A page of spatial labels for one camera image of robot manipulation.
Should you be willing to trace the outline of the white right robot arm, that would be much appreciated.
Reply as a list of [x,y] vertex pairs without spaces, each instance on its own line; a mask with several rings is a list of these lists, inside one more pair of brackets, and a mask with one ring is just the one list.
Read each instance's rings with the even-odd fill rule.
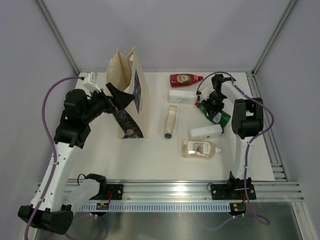
[[256,193],[251,178],[253,145],[264,128],[263,100],[245,94],[235,79],[226,72],[211,74],[213,92],[200,103],[207,119],[219,123],[223,113],[224,100],[233,104],[231,129],[235,135],[236,147],[234,165],[226,183],[211,183],[213,200],[255,200]]

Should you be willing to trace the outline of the green dish soap bottle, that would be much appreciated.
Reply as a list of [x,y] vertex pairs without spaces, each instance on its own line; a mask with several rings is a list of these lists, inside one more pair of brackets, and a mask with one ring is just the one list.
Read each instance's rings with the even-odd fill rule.
[[228,125],[231,116],[224,112],[218,112],[218,113],[213,113],[212,116],[209,115],[209,110],[207,110],[205,108],[205,106],[200,103],[200,102],[196,102],[195,106],[200,110],[200,112],[205,116],[205,118],[210,121],[211,123],[213,123],[214,125],[220,125],[221,128],[224,130],[225,127]]

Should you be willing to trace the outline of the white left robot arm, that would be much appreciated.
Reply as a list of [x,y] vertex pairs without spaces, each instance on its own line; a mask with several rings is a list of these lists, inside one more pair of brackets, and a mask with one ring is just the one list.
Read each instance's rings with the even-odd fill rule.
[[70,90],[63,103],[64,110],[55,136],[50,137],[52,155],[31,203],[22,205],[18,217],[26,223],[24,238],[30,228],[63,235],[70,228],[75,213],[89,200],[109,200],[112,192],[104,176],[90,173],[64,200],[70,172],[91,132],[90,123],[101,114],[124,110],[135,96],[106,84],[111,95],[94,90],[90,96],[82,89]]

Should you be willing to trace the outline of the beige canvas tote bag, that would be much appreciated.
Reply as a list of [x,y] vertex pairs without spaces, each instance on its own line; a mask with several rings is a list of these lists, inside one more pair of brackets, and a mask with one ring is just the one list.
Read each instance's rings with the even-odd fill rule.
[[118,110],[113,113],[120,139],[146,139],[149,128],[149,87],[137,48],[125,55],[116,51],[106,70],[106,82],[117,95]]

